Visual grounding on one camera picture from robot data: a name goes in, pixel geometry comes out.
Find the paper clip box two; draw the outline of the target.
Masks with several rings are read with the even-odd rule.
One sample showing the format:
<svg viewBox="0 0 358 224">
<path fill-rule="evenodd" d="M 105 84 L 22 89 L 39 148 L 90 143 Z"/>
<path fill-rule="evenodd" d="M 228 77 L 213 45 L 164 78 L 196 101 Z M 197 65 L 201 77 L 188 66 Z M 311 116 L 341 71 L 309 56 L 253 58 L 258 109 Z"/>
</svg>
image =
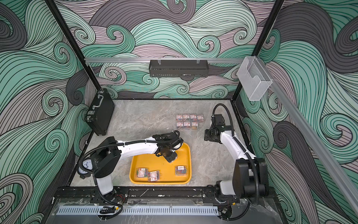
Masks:
<svg viewBox="0 0 358 224">
<path fill-rule="evenodd" d="M 198 122 L 204 122 L 205 119 L 204 119 L 204 115 L 203 115 L 203 114 L 197 114 L 196 116 L 197 116 L 197 121 L 198 121 Z"/>
</svg>

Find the paper clip box eleven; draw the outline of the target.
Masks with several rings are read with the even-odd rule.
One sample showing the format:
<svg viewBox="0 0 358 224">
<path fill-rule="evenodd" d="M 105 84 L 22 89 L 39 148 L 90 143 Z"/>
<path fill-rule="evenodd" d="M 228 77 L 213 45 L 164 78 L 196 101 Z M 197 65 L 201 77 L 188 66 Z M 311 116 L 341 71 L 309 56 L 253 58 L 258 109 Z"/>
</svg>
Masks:
<svg viewBox="0 0 358 224">
<path fill-rule="evenodd" d="M 177 114 L 176 115 L 176 121 L 177 122 L 182 122 L 183 121 L 183 114 Z"/>
</svg>

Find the paper clip box one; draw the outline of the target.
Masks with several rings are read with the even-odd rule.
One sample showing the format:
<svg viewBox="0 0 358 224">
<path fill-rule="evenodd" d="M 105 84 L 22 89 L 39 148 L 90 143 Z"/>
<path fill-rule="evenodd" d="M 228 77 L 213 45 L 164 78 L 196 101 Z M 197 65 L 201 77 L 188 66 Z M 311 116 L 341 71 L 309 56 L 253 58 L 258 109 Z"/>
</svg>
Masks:
<svg viewBox="0 0 358 224">
<path fill-rule="evenodd" d="M 189 114 L 190 115 L 190 121 L 193 122 L 193 121 L 197 121 L 197 115 L 194 114 L 194 113 L 191 113 Z"/>
</svg>

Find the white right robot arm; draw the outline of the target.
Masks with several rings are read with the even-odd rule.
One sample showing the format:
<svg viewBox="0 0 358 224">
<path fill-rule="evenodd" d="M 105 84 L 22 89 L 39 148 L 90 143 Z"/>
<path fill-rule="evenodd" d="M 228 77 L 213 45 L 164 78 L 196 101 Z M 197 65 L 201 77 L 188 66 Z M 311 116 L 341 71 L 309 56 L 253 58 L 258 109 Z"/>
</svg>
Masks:
<svg viewBox="0 0 358 224">
<path fill-rule="evenodd" d="M 268 168 L 263 158 L 258 158 L 239 140 L 229 109 L 222 103 L 213 108 L 211 126 L 204 132 L 204 140 L 222 144 L 232 156 L 235 167 L 230 180 L 218 181 L 219 195 L 250 199 L 253 206 L 269 194 Z"/>
</svg>

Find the paper clip box four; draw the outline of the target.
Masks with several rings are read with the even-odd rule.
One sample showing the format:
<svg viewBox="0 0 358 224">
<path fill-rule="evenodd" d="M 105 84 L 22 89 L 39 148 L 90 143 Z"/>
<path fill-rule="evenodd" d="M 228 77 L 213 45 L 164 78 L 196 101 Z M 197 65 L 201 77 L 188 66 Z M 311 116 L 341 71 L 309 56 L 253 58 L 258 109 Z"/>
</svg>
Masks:
<svg viewBox="0 0 358 224">
<path fill-rule="evenodd" d="M 191 129 L 191 122 L 184 122 L 183 123 L 183 128 L 184 129 Z"/>
</svg>

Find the paper clip box five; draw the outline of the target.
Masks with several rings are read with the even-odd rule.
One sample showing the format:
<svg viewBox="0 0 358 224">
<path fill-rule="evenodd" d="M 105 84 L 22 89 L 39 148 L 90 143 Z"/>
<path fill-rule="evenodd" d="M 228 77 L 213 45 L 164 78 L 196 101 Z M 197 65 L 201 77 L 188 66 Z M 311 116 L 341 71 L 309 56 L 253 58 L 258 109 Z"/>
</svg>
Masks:
<svg viewBox="0 0 358 224">
<path fill-rule="evenodd" d="M 184 128 L 184 122 L 176 122 L 176 128 L 177 129 L 183 129 Z"/>
</svg>

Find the paper clip box eight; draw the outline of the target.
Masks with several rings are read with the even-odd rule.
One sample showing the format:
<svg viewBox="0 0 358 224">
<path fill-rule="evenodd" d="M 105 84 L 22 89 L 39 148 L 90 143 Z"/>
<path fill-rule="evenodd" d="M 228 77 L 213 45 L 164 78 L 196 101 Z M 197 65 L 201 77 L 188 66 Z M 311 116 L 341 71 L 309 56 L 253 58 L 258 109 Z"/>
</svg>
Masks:
<svg viewBox="0 0 358 224">
<path fill-rule="evenodd" d="M 197 130 L 199 128 L 199 123 L 197 121 L 191 121 L 191 129 Z"/>
</svg>

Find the paper clip box seven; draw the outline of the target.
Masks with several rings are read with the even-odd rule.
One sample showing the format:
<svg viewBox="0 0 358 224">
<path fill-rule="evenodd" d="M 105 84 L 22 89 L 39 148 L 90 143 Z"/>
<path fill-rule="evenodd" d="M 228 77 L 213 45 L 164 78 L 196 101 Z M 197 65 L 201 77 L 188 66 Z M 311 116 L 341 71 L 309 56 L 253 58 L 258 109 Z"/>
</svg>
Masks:
<svg viewBox="0 0 358 224">
<path fill-rule="evenodd" d="M 149 182 L 156 182 L 160 180 L 160 171 L 150 171 L 148 172 L 148 181 Z"/>
</svg>

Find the paper clip box three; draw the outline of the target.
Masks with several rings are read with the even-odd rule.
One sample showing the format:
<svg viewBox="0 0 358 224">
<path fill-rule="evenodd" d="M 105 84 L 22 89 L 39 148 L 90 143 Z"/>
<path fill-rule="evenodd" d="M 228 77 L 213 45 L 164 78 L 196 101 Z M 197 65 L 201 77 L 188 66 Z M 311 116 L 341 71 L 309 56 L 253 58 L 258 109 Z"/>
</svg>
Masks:
<svg viewBox="0 0 358 224">
<path fill-rule="evenodd" d="M 190 122 L 190 114 L 183 114 L 183 121 Z"/>
</svg>

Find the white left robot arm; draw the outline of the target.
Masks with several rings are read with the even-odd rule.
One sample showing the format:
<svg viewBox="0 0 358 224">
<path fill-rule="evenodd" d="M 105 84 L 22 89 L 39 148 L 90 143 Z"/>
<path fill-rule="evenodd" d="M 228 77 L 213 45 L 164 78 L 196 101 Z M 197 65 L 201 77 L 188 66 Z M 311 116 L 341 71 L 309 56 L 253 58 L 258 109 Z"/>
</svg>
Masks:
<svg viewBox="0 0 358 224">
<path fill-rule="evenodd" d="M 79 159 L 77 172 L 82 179 L 92 177 L 98 191 L 104 196 L 114 191 L 112 173 L 120 161 L 138 155 L 155 155 L 173 162 L 177 158 L 175 151 L 183 143 L 179 131 L 135 141 L 117 141 L 111 136 Z"/>
</svg>

